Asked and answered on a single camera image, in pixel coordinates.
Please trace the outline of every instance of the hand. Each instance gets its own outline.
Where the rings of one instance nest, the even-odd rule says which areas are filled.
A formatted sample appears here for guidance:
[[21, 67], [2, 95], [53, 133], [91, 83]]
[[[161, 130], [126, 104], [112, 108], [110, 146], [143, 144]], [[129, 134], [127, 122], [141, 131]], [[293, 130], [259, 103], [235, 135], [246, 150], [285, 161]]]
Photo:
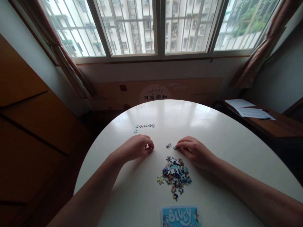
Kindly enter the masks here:
[[210, 165], [217, 157], [203, 143], [194, 137], [184, 137], [179, 140], [176, 148], [183, 153], [194, 165], [210, 170]]
[[122, 146], [115, 150], [114, 153], [118, 155], [122, 161], [128, 162], [149, 155], [154, 148], [154, 143], [149, 136], [139, 134], [130, 137]]

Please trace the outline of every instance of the tree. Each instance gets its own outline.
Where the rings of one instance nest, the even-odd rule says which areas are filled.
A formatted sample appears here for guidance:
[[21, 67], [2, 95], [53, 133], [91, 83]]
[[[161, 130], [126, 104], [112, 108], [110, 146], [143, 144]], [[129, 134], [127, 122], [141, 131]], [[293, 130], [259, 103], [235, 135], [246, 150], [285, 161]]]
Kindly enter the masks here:
[[251, 1], [241, 0], [239, 2], [238, 6], [236, 6], [235, 12], [233, 13], [233, 17], [231, 18], [231, 20], [233, 20], [236, 25], [232, 37], [235, 38], [237, 36], [241, 36], [245, 34], [245, 31], [248, 25], [250, 24], [256, 9], [257, 9], [257, 13], [253, 18], [252, 24], [247, 34], [260, 32], [264, 29], [278, 0], [260, 0], [260, 1], [262, 2], [259, 5], [258, 9], [257, 6], [259, 0], [251, 0]]

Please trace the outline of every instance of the paper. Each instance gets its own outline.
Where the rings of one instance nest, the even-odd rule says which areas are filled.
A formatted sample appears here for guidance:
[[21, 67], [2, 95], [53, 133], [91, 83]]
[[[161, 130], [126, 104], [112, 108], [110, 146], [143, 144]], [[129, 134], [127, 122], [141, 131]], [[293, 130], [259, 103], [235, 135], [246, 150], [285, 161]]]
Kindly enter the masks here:
[[271, 120], [275, 120], [272, 116], [270, 116], [268, 113], [261, 109], [252, 109], [252, 108], [243, 108], [243, 107], [238, 107], [235, 108], [238, 113], [242, 117], [254, 117], [254, 118], [270, 118]]
[[229, 105], [233, 107], [250, 107], [250, 106], [256, 106], [254, 104], [251, 104], [250, 102], [245, 101], [244, 99], [227, 99], [225, 100]]
[[197, 206], [169, 206], [162, 208], [163, 227], [203, 227]]

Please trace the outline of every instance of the curtain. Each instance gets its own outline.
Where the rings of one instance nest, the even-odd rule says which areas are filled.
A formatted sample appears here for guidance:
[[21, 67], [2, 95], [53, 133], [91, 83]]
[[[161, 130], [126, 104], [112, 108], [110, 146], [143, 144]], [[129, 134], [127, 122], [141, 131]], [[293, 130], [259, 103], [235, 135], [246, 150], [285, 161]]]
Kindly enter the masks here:
[[244, 66], [238, 71], [231, 81], [235, 88], [251, 88], [263, 62], [269, 57], [287, 22], [301, 5], [302, 0], [283, 0], [275, 12], [271, 24], [266, 32], [264, 41], [251, 54]]
[[65, 51], [63, 44], [58, 37], [59, 34], [53, 28], [50, 22], [51, 20], [48, 19], [48, 15], [44, 12], [43, 3], [40, 0], [18, 0], [18, 2], [31, 19], [35, 28], [51, 48], [77, 95], [80, 98], [93, 97], [95, 95], [94, 90], [77, 68], [75, 62]]

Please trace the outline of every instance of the wooden wardrobe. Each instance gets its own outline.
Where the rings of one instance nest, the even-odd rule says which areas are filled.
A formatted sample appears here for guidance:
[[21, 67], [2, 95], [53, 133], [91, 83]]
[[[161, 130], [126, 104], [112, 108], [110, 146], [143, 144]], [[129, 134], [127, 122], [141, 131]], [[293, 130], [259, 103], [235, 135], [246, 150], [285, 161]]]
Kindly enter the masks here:
[[0, 46], [0, 226], [18, 226], [88, 133], [1, 35]]

